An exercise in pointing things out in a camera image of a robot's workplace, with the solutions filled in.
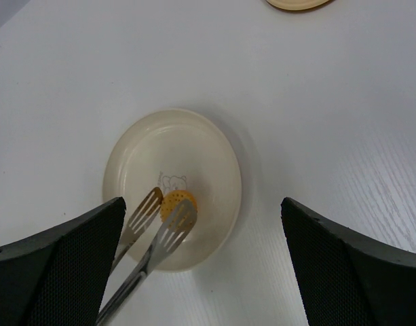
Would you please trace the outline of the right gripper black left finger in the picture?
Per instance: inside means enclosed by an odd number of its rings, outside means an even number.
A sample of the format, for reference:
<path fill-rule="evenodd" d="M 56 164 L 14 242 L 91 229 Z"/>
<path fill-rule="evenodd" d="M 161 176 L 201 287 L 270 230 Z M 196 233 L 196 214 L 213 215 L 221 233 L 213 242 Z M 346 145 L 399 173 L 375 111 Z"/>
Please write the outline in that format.
<path fill-rule="evenodd" d="M 125 214 L 117 197 L 0 246 L 0 325 L 94 325 Z"/>

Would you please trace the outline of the yellow round biscuit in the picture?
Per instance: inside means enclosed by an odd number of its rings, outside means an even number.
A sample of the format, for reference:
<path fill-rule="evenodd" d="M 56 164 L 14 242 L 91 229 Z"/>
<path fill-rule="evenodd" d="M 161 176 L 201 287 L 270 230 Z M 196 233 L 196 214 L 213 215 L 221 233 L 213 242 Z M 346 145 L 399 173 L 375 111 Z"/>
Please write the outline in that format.
<path fill-rule="evenodd" d="M 197 201 L 195 197 L 188 192 L 187 190 L 173 190 L 169 193 L 167 193 L 162 200 L 161 208 L 160 208 L 160 217 L 163 223 L 165 223 L 171 214 L 171 212 L 176 208 L 177 204 L 185 199 L 188 199 L 196 212 L 198 212 L 197 209 Z M 171 230 L 178 230 L 178 231 L 188 231 L 191 230 L 194 226 L 194 222 L 185 222 L 182 221 L 178 227 L 172 227 L 170 226 L 169 229 Z"/>

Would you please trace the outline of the beige lunch box lid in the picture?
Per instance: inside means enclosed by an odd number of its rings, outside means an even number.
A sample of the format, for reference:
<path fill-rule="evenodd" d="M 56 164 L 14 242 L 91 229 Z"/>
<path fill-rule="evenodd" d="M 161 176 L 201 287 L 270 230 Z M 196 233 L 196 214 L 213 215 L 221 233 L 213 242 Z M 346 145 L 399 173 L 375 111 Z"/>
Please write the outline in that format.
<path fill-rule="evenodd" d="M 304 14 L 331 4 L 334 0 L 265 0 L 272 8 L 290 14 Z"/>

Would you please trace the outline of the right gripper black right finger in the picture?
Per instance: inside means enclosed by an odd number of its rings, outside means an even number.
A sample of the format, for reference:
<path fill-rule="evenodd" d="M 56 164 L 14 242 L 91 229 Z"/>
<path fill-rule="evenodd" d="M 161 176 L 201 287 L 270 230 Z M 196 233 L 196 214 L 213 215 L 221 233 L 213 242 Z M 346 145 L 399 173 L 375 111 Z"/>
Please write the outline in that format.
<path fill-rule="evenodd" d="M 282 225 L 309 325 L 416 325 L 416 254 L 292 198 Z"/>

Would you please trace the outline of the metal serving tongs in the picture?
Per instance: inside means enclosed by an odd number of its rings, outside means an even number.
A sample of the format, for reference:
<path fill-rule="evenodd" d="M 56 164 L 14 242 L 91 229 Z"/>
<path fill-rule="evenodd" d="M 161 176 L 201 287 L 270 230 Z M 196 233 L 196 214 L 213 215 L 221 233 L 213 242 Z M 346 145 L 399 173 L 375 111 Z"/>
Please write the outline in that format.
<path fill-rule="evenodd" d="M 147 231 L 147 228 L 153 223 L 156 216 L 160 215 L 163 197 L 161 189 L 154 187 L 131 214 L 121 234 L 115 259 L 111 266 L 112 270 L 117 267 L 124 255 Z M 197 221 L 197 212 L 188 199 L 179 202 L 167 221 L 165 223 L 162 222 L 136 267 L 98 313 L 97 325 L 106 325 L 110 322 L 120 308 L 124 306 L 130 295 L 142 285 L 148 275 L 176 251 L 192 230 L 178 231 L 169 229 L 170 226 L 178 227 L 182 221 L 187 223 L 192 221 L 195 223 Z"/>

